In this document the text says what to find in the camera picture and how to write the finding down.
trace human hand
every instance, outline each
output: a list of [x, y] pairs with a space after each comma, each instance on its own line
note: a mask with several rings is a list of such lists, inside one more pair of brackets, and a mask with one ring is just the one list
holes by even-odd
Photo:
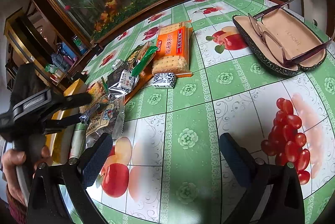
[[[22, 165], [26, 161], [26, 155], [23, 151], [17, 151], [14, 149], [8, 150], [2, 157], [3, 172], [5, 173], [8, 190], [14, 199], [26, 205], [24, 202], [24, 196], [21, 191], [19, 182], [16, 176], [17, 165]], [[45, 145], [42, 148], [41, 159], [34, 165], [34, 169], [38, 167], [41, 162], [45, 162], [48, 165], [52, 165], [52, 158], [50, 157], [49, 148]]]

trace eyeglass frame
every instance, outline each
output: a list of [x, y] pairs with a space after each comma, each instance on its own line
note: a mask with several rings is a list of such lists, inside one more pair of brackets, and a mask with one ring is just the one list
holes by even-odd
[[[276, 39], [276, 37], [265, 27], [263, 30], [263, 28], [261, 28], [258, 23], [257, 23], [257, 19], [259, 18], [262, 18], [263, 16], [265, 16], [266, 14], [276, 10], [276, 9], [279, 9], [287, 4], [289, 4], [290, 2], [293, 2], [294, 0], [289, 0], [285, 3], [282, 3], [282, 4], [278, 4], [278, 5], [275, 5], [275, 6], [272, 6], [272, 7], [269, 7], [268, 9], [262, 11], [262, 12], [259, 12], [258, 14], [254, 15], [254, 16], [251, 16], [250, 13], [248, 13], [248, 17], [249, 17], [249, 20], [250, 20], [250, 23], [251, 23], [251, 26], [253, 27], [254, 31], [256, 32], [256, 34], [262, 39], [262, 42], [266, 45], [266, 47], [268, 48], [268, 50], [270, 51], [270, 53], [272, 54], [272, 56], [280, 63], [283, 65], [283, 67], [285, 68], [290, 68], [294, 65], [297, 65], [307, 59], [309, 59], [310, 57], [314, 56], [315, 54], [317, 54], [318, 52], [320, 52], [322, 49], [325, 49], [335, 38], [335, 30], [334, 30], [334, 33], [332, 35], [332, 37], [326, 41], [325, 43], [322, 43], [320, 45], [317, 45], [315, 47], [313, 47], [312, 49], [302, 53], [302, 54], [299, 54], [291, 59], [287, 59], [286, 58], [286, 54], [285, 54], [285, 51], [283, 49], [283, 46], [280, 44], [280, 42]], [[259, 33], [255, 30], [255, 27], [253, 25], [253, 22], [256, 24], [257, 28], [258, 28], [258, 31]], [[271, 52], [267, 42], [266, 42], [266, 37], [265, 36], [269, 36], [276, 44], [277, 46], [279, 46], [279, 48], [281, 49], [282, 51], [282, 56], [283, 56], [283, 62], [281, 62], [280, 60], [278, 60], [276, 58], [276, 56]]]

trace green and white tablecloth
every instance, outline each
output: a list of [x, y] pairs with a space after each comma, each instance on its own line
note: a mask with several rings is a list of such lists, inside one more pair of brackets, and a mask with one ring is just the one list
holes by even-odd
[[[148, 41], [146, 31], [192, 20], [193, 76], [177, 79], [174, 89], [155, 89], [149, 82], [125, 107], [123, 136], [133, 146], [128, 168], [140, 170], [142, 198], [133, 200], [128, 191], [111, 198], [95, 185], [87, 190], [109, 223], [223, 223], [245, 188], [238, 185], [220, 154], [218, 137], [229, 132], [253, 157], [274, 164], [274, 157], [266, 156], [260, 144], [273, 126], [279, 97], [293, 102], [296, 99], [305, 106], [294, 109], [303, 120], [299, 132], [307, 135], [306, 148], [318, 145], [321, 153], [319, 160], [306, 169], [312, 172], [312, 178], [301, 186], [305, 223], [313, 223], [322, 212], [335, 189], [334, 45], [328, 48], [327, 58], [319, 68], [288, 78], [268, 70], [249, 48], [225, 49], [219, 54], [215, 51], [217, 44], [206, 40], [223, 27], [233, 26], [234, 15], [254, 15], [272, 5], [267, 0], [185, 2], [161, 12], [153, 22], [147, 19], [130, 28], [90, 61], [85, 70], [89, 71], [87, 83], [92, 85], [111, 73], [116, 59], [124, 59], [136, 46]], [[218, 9], [208, 14], [194, 13], [208, 7]], [[328, 39], [313, 24], [291, 13], [323, 41]], [[149, 40], [155, 41], [156, 37], [157, 33]], [[183, 145], [185, 136], [193, 142]], [[142, 142], [144, 153], [140, 159], [136, 155], [133, 162], [138, 142]], [[270, 191], [268, 186], [252, 221], [260, 218]], [[76, 223], [81, 222], [74, 209], [71, 215]]]

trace sleeve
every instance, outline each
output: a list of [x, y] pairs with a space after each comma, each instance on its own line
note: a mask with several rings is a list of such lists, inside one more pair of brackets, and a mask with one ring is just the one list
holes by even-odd
[[26, 224], [27, 208], [12, 197], [8, 190], [8, 186], [6, 186], [6, 195], [9, 205], [9, 211], [12, 217], [16, 220], [17, 224]]

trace orange cracker package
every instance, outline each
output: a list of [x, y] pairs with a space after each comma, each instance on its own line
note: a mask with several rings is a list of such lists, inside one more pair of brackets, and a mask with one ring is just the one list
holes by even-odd
[[152, 74], [189, 73], [189, 38], [193, 28], [185, 21], [160, 28], [158, 50], [154, 57]]

